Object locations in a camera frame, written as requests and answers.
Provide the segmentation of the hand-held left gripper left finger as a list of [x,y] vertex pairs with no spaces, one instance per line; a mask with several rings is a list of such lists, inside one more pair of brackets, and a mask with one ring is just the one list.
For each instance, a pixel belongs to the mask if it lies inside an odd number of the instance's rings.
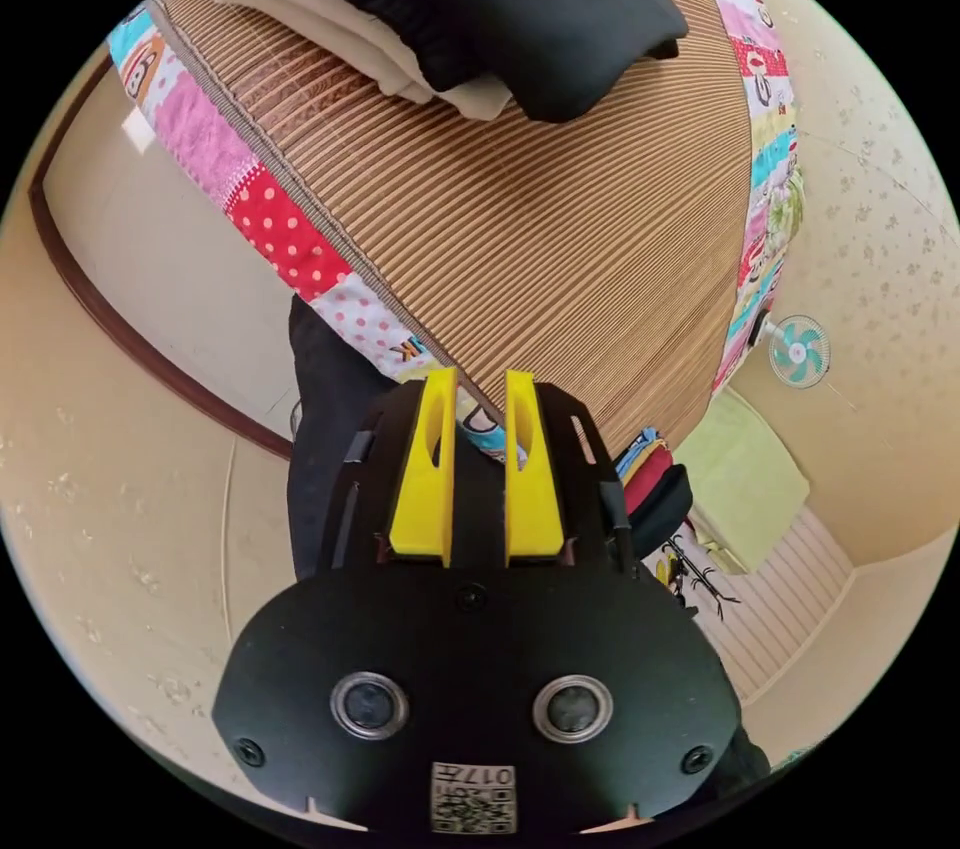
[[395,554],[451,563],[454,513],[456,398],[454,368],[423,380],[389,531]]

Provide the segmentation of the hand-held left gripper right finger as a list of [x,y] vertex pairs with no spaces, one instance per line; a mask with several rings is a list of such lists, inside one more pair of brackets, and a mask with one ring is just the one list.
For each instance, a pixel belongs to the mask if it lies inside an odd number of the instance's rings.
[[534,377],[506,373],[505,552],[517,560],[554,560],[565,536]]

